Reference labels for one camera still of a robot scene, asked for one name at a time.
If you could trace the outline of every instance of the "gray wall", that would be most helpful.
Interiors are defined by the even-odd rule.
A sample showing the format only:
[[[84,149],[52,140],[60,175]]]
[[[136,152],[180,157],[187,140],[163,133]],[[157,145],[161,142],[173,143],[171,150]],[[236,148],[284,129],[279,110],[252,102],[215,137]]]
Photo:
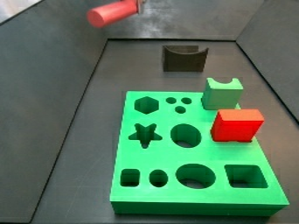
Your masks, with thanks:
[[[104,30],[119,39],[236,40],[264,0],[147,0],[144,14]]]
[[[107,38],[99,1],[38,3],[0,27],[0,222],[26,222],[40,199]]]
[[[299,1],[267,0],[237,44],[299,121]]]

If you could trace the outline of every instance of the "gray table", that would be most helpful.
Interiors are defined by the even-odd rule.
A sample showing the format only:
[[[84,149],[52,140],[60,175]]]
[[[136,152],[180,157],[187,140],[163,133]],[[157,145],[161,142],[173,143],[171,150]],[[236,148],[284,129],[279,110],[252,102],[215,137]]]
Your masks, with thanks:
[[[203,73],[164,73],[163,45],[209,48]],[[275,216],[115,215],[108,201],[123,103],[128,90],[203,91],[207,77],[244,86],[240,107],[260,109],[256,138],[291,206]],[[109,41],[72,123],[33,223],[297,223],[299,129],[233,42]]]

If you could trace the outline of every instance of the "square hole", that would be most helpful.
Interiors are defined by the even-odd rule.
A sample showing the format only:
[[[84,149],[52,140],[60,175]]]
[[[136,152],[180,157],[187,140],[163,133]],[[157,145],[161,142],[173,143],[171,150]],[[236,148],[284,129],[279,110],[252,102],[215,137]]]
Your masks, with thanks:
[[[228,183],[236,188],[267,188],[267,181],[256,165],[227,164]]]
[[[124,169],[120,175],[120,185],[135,187],[139,185],[140,171],[137,169]]]

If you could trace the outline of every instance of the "red cylinder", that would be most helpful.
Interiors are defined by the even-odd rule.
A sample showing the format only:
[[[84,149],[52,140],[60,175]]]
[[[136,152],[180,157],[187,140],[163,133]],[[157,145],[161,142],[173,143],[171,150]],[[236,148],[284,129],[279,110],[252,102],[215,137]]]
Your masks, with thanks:
[[[136,0],[123,0],[88,11],[89,23],[100,28],[137,13]]]

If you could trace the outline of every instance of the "shape sorter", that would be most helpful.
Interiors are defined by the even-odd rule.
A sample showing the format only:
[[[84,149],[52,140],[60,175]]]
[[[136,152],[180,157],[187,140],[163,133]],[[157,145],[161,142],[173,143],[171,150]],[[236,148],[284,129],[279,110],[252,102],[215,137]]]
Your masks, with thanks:
[[[213,142],[217,110],[203,108],[201,97],[127,92],[109,194],[116,214],[268,216],[288,205],[257,140]]]

